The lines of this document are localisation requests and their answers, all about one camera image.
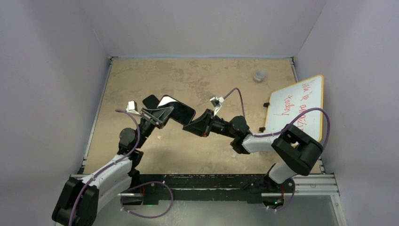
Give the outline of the purple phone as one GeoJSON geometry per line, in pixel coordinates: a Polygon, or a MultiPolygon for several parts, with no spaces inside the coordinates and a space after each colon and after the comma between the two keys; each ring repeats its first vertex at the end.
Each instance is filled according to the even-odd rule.
{"type": "Polygon", "coordinates": [[[189,124],[196,114],[193,108],[169,95],[164,95],[157,106],[157,108],[165,107],[173,107],[173,111],[169,117],[183,126],[189,124]]]}

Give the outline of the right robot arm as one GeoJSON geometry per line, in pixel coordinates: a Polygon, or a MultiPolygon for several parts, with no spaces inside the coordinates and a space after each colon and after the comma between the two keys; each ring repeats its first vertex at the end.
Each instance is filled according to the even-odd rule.
{"type": "Polygon", "coordinates": [[[213,115],[211,110],[206,110],[199,118],[185,125],[183,130],[199,137],[208,137],[211,132],[230,137],[233,139],[230,145],[239,154],[275,151],[282,162],[273,165],[264,179],[265,188],[275,192],[287,179],[309,175],[324,150],[319,141],[294,125],[312,111],[324,112],[318,107],[310,108],[296,116],[281,131],[269,134],[251,133],[244,116],[225,121],[213,115]]]}

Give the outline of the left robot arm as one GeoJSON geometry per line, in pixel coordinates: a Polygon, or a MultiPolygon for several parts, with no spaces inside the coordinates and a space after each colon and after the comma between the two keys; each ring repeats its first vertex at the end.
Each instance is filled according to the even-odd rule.
{"type": "Polygon", "coordinates": [[[136,166],[143,152],[139,148],[155,128],[163,128],[172,117],[175,107],[118,109],[129,116],[136,125],[120,133],[119,151],[104,166],[82,178],[70,177],[58,198],[52,220],[62,226],[91,226],[99,211],[121,192],[144,192],[151,184],[164,186],[170,194],[171,188],[162,181],[143,182],[136,166]]]}

